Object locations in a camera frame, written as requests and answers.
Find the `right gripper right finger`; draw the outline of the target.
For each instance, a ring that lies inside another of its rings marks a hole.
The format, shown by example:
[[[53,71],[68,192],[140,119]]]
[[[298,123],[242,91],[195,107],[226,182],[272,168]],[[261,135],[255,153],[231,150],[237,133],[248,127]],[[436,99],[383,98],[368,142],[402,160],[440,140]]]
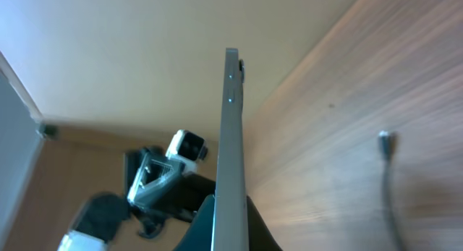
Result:
[[[282,251],[250,196],[247,196],[249,251]]]

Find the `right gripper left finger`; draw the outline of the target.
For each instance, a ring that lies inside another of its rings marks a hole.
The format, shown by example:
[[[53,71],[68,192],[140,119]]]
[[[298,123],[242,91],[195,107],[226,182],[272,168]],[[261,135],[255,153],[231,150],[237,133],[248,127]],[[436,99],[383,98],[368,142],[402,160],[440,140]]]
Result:
[[[174,251],[211,251],[215,198],[207,196]]]

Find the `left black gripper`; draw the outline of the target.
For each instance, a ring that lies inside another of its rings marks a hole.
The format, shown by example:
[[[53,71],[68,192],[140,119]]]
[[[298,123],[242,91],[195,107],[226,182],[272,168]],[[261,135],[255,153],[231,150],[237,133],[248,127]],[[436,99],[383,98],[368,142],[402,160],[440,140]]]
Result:
[[[147,152],[163,155],[162,149],[158,147],[130,150],[124,154],[124,196],[126,199],[137,170],[140,168],[143,155]],[[170,218],[191,223],[204,199],[212,195],[215,188],[216,183],[213,180],[195,173],[177,182],[148,209],[139,209],[128,203],[130,213],[142,226],[137,234],[144,239],[154,239],[163,230],[166,220]]]

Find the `blue screen Galaxy smartphone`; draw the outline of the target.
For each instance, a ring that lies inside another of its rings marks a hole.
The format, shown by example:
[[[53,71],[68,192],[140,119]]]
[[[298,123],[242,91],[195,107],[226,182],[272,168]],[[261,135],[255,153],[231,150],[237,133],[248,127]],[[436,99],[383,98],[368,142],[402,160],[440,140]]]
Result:
[[[247,194],[243,155],[242,60],[236,48],[227,48],[213,217],[212,251],[249,249]]]

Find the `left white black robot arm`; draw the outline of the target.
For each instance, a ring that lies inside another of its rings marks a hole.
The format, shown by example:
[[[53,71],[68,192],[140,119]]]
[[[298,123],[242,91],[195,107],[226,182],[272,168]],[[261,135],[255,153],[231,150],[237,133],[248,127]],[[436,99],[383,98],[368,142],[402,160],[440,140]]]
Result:
[[[143,239],[154,239],[170,218],[190,226],[176,250],[210,250],[213,194],[216,183],[188,168],[202,161],[208,149],[165,156],[160,147],[124,154],[124,193],[97,193],[77,214],[63,236],[60,250],[108,250],[125,221],[136,218]]]

